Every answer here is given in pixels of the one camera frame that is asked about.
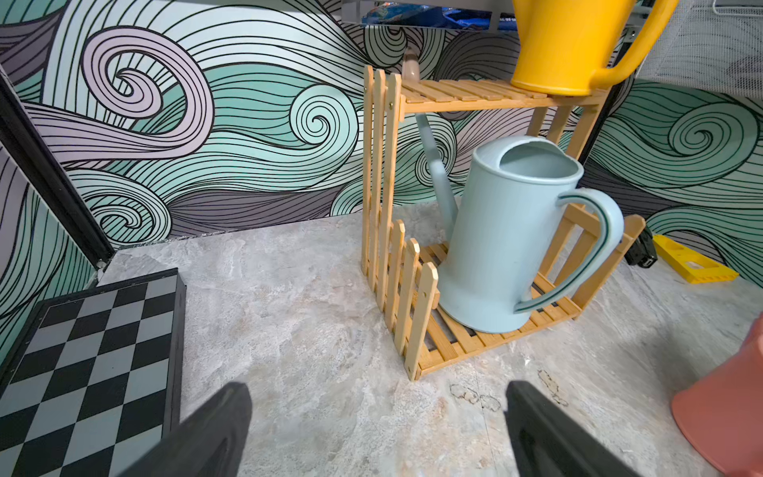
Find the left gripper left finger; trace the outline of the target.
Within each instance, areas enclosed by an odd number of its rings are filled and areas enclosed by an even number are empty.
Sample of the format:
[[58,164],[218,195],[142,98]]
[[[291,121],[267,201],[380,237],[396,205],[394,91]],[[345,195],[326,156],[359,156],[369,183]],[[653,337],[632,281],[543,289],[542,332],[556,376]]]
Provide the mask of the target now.
[[252,421],[244,383],[227,383],[124,476],[236,476]]

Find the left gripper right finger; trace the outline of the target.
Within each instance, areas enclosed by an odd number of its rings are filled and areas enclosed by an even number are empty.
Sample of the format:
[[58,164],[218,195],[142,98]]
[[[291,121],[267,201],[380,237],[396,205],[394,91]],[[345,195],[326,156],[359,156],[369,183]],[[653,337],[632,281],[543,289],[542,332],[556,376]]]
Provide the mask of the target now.
[[637,473],[527,381],[512,381],[505,417],[522,476],[635,476]]

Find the wooden slatted two-tier shelf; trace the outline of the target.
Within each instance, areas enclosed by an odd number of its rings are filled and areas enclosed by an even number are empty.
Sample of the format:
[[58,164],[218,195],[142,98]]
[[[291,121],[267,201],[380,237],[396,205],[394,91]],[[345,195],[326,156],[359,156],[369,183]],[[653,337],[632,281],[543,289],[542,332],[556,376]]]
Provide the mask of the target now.
[[589,97],[532,93],[506,81],[417,81],[411,76],[366,67],[364,75],[363,238],[361,269],[377,296],[397,353],[405,359],[409,379],[416,381],[512,341],[576,319],[610,278],[626,252],[645,230],[637,215],[625,219],[625,230],[610,257],[575,292],[566,292],[532,312],[516,331],[489,334],[457,323],[440,305],[437,268],[448,242],[420,246],[405,235],[403,221],[393,219],[395,165],[399,127],[409,113],[531,109],[528,133],[537,136],[549,109],[556,114],[546,139],[560,141],[576,107],[582,115],[566,151],[579,158],[608,95]]

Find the large pale blue watering can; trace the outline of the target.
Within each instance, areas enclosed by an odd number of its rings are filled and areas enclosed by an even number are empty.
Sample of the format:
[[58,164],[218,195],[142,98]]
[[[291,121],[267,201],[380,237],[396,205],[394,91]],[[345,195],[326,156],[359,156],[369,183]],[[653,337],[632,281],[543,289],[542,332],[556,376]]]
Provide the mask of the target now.
[[[516,331],[533,311],[575,292],[614,252],[624,218],[606,194],[580,189],[582,165],[548,139],[510,136],[472,152],[462,199],[457,201],[427,116],[417,128],[449,240],[439,264],[440,306],[476,331]],[[551,292],[531,288],[569,204],[592,208],[600,236],[582,264]]]

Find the small yellow watering can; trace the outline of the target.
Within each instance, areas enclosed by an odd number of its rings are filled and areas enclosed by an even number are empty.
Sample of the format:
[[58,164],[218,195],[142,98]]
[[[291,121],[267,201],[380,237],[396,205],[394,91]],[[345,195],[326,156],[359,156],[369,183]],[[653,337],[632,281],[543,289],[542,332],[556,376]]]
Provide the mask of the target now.
[[568,97],[617,85],[639,68],[678,5],[678,0],[657,1],[625,56],[610,68],[633,1],[515,1],[521,51],[511,84]]

